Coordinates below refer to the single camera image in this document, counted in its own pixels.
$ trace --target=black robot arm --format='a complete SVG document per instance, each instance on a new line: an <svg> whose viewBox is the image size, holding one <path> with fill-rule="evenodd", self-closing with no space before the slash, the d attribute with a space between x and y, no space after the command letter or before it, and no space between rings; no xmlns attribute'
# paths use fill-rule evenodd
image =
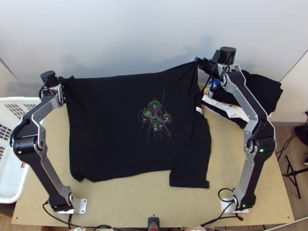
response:
<svg viewBox="0 0 308 231"><path fill-rule="evenodd" d="M54 71L41 75L41 103L26 113L12 131L10 145L16 156L29 164L49 194L48 202L55 212L85 213L87 200L77 199L71 189L62 184L47 157L46 130L41 121L64 104L62 86Z"/></svg>
<svg viewBox="0 0 308 231"><path fill-rule="evenodd" d="M239 186L233 189L235 210L252 208L256 201L254 191L264 162L276 148L275 129L267 113L246 87L246 79L239 65L234 64L236 49L221 47L211 60L195 59L199 68L220 80L222 88L233 94L249 118L244 128L244 152L246 160Z"/></svg>

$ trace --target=graphic print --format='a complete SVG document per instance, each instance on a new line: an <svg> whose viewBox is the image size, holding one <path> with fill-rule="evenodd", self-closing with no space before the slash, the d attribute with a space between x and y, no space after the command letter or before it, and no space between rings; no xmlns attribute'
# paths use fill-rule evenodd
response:
<svg viewBox="0 0 308 231"><path fill-rule="evenodd" d="M172 118L162 105L164 103L164 97L165 92L162 98L162 103L153 97L153 100L149 102L147 108L142 109L138 114L138 118L140 122L142 122L142 127L139 133L144 127L147 127L147 141L149 141L151 133L154 133L155 140L157 140L157 138L162 140L163 134L166 134L171 138L171 132L167 128L167 125L172 123Z"/></svg>

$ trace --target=floor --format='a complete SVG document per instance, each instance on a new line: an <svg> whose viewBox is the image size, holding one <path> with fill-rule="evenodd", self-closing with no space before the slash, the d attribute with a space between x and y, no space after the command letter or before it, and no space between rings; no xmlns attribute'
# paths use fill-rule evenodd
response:
<svg viewBox="0 0 308 231"><path fill-rule="evenodd" d="M286 142L286 140L293 133L294 128L292 126L276 126L276 142L277 149L280 151ZM298 137L295 137L288 148L283 152L281 159L279 160L279 166L282 173L285 173L287 170L287 161L284 158L285 155L288 155L291 164L293 165L294 170L300 170L305 168L306 165L303 164L305 159L304 152L308 152L308 147L304 145ZM289 195L289 200L292 206L293 214L295 220L308 216L308 172L301 173L297 176L297 181L301 191L302 199L299 199L297 196L297 191L292 182L288 178L284 178L286 189ZM23 225L12 225L11 219L7 217L0 216L0 231L67 231L67 228L43 228L38 226L23 226ZM227 226L227 227L216 227L216 229L223 231L263 231L264 229L269 229L275 227L276 225L265 225L263 226ZM302 231L306 230L304 227L308 227L308 219L302 222L298 222L283 228L276 229L277 231Z"/></svg>

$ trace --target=plastic laundry basket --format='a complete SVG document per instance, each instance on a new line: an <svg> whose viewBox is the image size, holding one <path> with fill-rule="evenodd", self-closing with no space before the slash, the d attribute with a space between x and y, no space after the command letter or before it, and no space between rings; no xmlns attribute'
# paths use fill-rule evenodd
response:
<svg viewBox="0 0 308 231"><path fill-rule="evenodd" d="M38 97L0 98L0 203L13 203L23 193L30 167L14 154L9 137L22 116L40 102Z"/></svg>

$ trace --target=wooden table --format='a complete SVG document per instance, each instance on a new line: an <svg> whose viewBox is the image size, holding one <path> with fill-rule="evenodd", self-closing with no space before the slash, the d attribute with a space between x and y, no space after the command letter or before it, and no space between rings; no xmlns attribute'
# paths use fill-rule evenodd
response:
<svg viewBox="0 0 308 231"><path fill-rule="evenodd" d="M86 179L78 182L69 171L69 121L66 106L52 111L44 125L47 130L48 157L63 184L70 186L77 198L88 200L86 213L74 214L72 222L86 226L108 224L117 228L146 227L148 217L155 215L160 218L161 227L189 227L218 217L221 213L218 190L223 187L234 188L239 183L245 160L243 130L211 111L203 109L203 112L208 119L212 137L212 152L206 176L210 182L209 189L170 187L170 171L143 173L96 183ZM241 215L244 221L222 219L213 226L294 221L275 155L265 162L255 194L255 206L248 214ZM65 226L43 211L42 204L47 199L48 194L31 170L24 193L17 202L12 223ZM55 214L49 205L46 208ZM65 221L68 219L68 215L55 215Z"/></svg>

